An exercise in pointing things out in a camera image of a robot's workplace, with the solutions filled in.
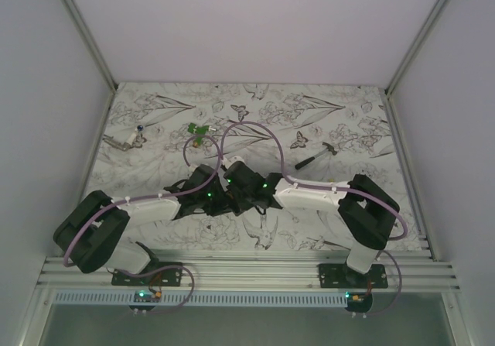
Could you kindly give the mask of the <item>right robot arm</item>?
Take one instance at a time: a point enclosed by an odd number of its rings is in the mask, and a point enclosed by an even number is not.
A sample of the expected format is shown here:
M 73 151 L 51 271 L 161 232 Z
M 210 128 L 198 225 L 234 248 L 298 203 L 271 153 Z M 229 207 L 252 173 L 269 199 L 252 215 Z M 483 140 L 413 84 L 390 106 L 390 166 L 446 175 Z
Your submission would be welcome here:
M 391 240 L 394 223 L 400 217 L 395 200 L 362 174 L 341 183 L 291 179 L 282 173 L 263 177 L 239 157 L 224 160 L 222 169 L 237 213 L 251 207 L 338 213 L 353 237 L 343 279 L 354 288 L 369 280 L 370 268 Z

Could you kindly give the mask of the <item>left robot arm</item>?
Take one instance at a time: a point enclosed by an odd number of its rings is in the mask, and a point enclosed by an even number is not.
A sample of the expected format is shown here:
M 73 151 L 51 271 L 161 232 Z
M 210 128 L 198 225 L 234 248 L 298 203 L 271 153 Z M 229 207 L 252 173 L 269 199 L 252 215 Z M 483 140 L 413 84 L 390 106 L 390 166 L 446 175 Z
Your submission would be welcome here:
M 92 273 L 109 266 L 130 272 L 140 285 L 156 280 L 158 266 L 140 242 L 123 242 L 128 228 L 155 221 L 174 221 L 196 212 L 219 215 L 230 211 L 218 169 L 200 165 L 190 177 L 161 193 L 113 199 L 102 190 L 89 193 L 56 228 L 53 241 L 62 249 L 64 264 Z

